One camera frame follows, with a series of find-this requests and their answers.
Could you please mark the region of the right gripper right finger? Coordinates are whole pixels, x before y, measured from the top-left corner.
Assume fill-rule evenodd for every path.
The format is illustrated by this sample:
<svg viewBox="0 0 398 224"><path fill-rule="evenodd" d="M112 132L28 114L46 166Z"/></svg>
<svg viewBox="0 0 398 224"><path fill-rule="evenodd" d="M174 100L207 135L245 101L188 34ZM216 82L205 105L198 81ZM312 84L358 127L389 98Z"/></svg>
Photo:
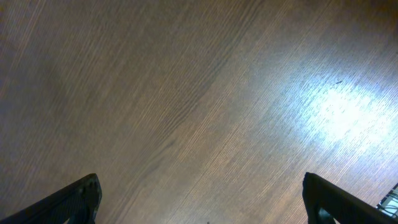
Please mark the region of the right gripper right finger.
<svg viewBox="0 0 398 224"><path fill-rule="evenodd" d="M370 206L314 173L305 174L302 197L308 224L397 224L397 218Z"/></svg>

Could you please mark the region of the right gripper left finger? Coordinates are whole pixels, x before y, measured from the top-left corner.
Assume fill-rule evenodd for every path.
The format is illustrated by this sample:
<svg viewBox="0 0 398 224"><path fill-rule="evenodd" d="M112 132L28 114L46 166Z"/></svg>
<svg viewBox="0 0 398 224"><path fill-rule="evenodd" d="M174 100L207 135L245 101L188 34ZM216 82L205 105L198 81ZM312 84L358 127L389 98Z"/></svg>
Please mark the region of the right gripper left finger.
<svg viewBox="0 0 398 224"><path fill-rule="evenodd" d="M1 220L21 224L92 224L102 198L98 176L88 174L33 205Z"/></svg>

